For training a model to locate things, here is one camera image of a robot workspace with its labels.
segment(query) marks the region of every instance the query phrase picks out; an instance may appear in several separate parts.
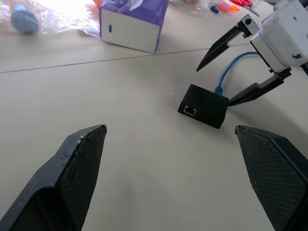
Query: tissue box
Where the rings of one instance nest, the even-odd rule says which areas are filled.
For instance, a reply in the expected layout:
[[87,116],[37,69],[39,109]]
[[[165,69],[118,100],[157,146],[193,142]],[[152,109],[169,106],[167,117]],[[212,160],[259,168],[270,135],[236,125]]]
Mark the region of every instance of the tissue box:
[[155,53],[168,0],[104,0],[100,34],[105,42]]

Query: blue object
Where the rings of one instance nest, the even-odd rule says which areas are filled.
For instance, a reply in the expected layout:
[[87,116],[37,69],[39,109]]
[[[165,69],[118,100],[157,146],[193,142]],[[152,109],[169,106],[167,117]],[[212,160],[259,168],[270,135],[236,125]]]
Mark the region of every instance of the blue object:
[[225,78],[225,76],[227,75],[228,71],[231,69],[231,67],[242,57],[246,56],[246,55],[250,55],[250,54],[258,54],[257,52],[246,52],[243,54],[240,54],[239,56],[237,56],[235,59],[233,59],[233,61],[229,64],[229,66],[226,68],[226,70],[224,71],[224,73],[222,74],[222,76],[220,77],[218,86],[215,88],[214,93],[218,94],[218,95],[222,95],[222,81]]
[[22,34],[35,34],[39,30],[39,21],[22,2],[14,3],[11,24]]
[[214,4],[212,4],[211,2],[208,4],[208,6],[209,6],[209,8],[211,9],[212,12],[219,13],[219,9]]

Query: white table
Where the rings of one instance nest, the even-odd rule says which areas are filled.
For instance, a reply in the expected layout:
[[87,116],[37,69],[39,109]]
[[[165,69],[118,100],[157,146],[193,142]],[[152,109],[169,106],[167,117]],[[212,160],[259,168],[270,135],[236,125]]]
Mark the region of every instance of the white table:
[[[255,10],[261,17],[250,15],[261,25],[261,21],[272,13],[272,6],[260,2]],[[232,15],[210,14],[204,20],[179,12],[175,7],[168,8],[157,54],[208,49],[247,13],[248,10],[241,8]],[[0,44],[4,44],[1,46],[0,73],[151,55],[123,49],[78,31],[36,37],[2,34]],[[243,44],[249,44],[249,40],[241,36],[231,43]]]
[[[192,38],[190,45],[196,45]],[[102,46],[110,54],[137,52]],[[234,128],[281,134],[306,155],[307,76],[295,69],[262,98],[228,109],[221,129],[177,112],[189,84],[213,90],[225,66],[252,50],[233,46],[199,73],[206,50],[2,73],[0,217],[67,135],[104,123],[108,133],[83,230],[273,231],[251,188]],[[45,55],[43,65],[56,64]],[[18,65],[16,70],[31,67],[21,60]],[[226,78],[225,95],[269,76],[260,58],[244,59]]]

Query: textured gripper pad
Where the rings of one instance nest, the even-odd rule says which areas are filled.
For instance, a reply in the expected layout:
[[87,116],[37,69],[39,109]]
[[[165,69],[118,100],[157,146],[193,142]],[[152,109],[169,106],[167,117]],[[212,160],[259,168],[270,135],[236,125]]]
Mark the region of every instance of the textured gripper pad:
[[238,138],[252,187],[275,231],[283,231],[305,196],[305,182],[270,140],[245,129]]
[[77,231],[85,221],[98,177],[103,151],[103,130],[86,136],[64,169],[59,182],[60,196]]

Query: clear plastic packaging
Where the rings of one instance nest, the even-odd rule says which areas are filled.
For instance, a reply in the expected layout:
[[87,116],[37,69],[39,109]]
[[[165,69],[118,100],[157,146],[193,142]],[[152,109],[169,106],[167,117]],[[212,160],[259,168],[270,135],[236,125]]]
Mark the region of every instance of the clear plastic packaging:
[[181,12],[207,18],[210,12],[209,0],[169,0]]
[[[39,23],[39,33],[60,33],[78,29],[100,36],[99,10],[93,0],[20,0]],[[0,0],[0,31],[15,32],[11,23],[12,0]]]

